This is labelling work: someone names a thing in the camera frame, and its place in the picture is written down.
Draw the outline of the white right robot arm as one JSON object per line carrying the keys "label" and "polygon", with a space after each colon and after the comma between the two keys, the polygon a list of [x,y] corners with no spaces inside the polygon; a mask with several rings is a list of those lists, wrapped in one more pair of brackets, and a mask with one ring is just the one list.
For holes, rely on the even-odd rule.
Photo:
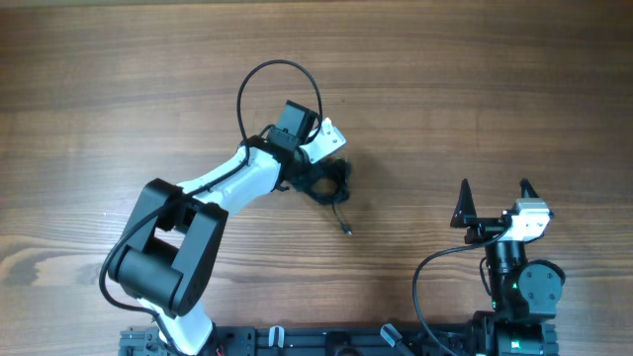
{"label": "white right robot arm", "polygon": [[556,264],[530,261],[525,246],[544,236],[554,217],[528,180],[521,194],[498,218],[477,215],[470,185],[463,180],[450,225],[464,228],[465,243],[485,248],[491,311],[477,311],[467,323],[467,355],[555,356],[560,353],[555,325],[557,303],[566,281]]}

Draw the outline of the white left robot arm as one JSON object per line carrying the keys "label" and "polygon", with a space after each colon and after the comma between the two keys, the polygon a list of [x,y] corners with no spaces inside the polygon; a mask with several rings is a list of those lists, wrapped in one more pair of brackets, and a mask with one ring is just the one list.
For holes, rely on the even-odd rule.
{"label": "white left robot arm", "polygon": [[228,220],[283,182],[312,178],[346,143],[331,119],[289,101],[277,124],[245,137],[214,170],[179,184],[150,181],[102,266],[104,298],[112,298],[106,282],[118,283],[135,299],[131,311],[155,320],[160,346],[171,355],[216,351],[216,326],[201,297]]}

